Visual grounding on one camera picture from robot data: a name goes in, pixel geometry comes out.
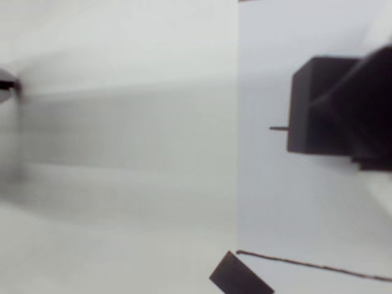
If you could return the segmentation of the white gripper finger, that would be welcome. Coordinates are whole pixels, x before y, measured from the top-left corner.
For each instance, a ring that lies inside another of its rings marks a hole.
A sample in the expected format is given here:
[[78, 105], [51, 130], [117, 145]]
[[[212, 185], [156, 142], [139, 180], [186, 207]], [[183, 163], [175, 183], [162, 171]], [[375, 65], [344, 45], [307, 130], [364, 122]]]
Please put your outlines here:
[[391, 158], [352, 159], [371, 197], [385, 210], [391, 211]]
[[344, 131], [354, 157], [390, 157], [391, 1], [371, 25], [365, 47], [368, 55], [314, 109]]

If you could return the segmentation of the neighbour gripper finger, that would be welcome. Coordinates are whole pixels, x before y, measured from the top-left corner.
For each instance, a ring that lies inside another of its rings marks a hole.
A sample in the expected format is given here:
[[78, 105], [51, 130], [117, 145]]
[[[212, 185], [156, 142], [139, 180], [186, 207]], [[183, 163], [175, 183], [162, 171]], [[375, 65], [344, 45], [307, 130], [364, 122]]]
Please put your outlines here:
[[18, 78], [10, 72], [0, 69], [0, 85], [1, 86], [18, 86]]
[[9, 99], [19, 99], [19, 93], [15, 87], [0, 90], [0, 103], [2, 104]]

